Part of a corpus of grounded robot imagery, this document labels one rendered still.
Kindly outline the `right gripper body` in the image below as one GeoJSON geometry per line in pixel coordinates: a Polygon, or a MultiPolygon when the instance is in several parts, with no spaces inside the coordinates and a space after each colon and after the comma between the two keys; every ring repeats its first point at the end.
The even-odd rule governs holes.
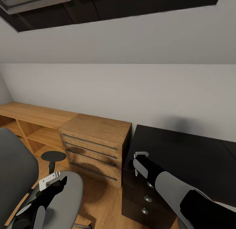
{"type": "Polygon", "coordinates": [[[133,160],[130,160],[130,162],[129,162],[129,167],[130,167],[131,169],[135,169],[135,168],[134,168],[134,165],[133,165],[133,160]]]}

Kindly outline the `swivel chair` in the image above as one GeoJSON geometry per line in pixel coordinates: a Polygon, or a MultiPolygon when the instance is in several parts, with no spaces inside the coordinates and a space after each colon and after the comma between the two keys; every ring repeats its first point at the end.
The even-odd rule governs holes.
{"type": "MultiPolygon", "coordinates": [[[[44,152],[41,158],[50,161],[49,175],[51,175],[54,173],[55,162],[67,157],[63,152],[48,151],[44,152]]],[[[63,191],[55,195],[47,207],[43,229],[72,229],[73,227],[93,229],[91,224],[88,226],[75,224],[83,198],[82,177],[72,171],[60,172],[61,176],[49,183],[53,184],[65,176],[67,176],[67,183],[63,191]]],[[[36,199],[35,194],[40,191],[39,184],[34,189],[32,187],[38,178],[39,165],[36,157],[9,128],[0,128],[0,229],[12,229],[15,216],[29,202],[36,199]],[[27,193],[29,195],[6,226],[7,220],[27,193]]]]}

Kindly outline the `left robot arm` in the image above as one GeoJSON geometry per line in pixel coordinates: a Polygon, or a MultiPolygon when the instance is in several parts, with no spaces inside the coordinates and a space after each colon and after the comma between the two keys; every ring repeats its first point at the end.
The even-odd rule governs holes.
{"type": "Polygon", "coordinates": [[[63,191],[67,183],[67,176],[53,184],[49,182],[61,176],[57,171],[39,181],[39,188],[36,199],[29,202],[16,216],[12,229],[43,229],[46,209],[54,196],[63,191]],[[48,184],[47,184],[48,183],[48,184]]]}

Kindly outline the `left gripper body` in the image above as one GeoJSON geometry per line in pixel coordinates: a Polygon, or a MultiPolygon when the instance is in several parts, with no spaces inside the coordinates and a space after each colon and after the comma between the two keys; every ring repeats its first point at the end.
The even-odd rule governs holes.
{"type": "Polygon", "coordinates": [[[54,196],[59,194],[60,192],[62,192],[63,189],[64,188],[63,188],[61,181],[58,180],[55,183],[48,186],[48,188],[44,189],[43,191],[38,191],[35,195],[36,195],[36,198],[39,197],[40,195],[43,195],[43,194],[48,195],[50,198],[50,203],[51,203],[54,196]]]}

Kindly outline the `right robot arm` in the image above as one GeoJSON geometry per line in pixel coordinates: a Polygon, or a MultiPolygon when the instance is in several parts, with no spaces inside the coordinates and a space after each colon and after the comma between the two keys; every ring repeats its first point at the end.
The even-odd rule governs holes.
{"type": "Polygon", "coordinates": [[[236,229],[236,212],[179,180],[149,160],[148,155],[147,152],[136,152],[129,167],[150,182],[189,229],[236,229]]]}

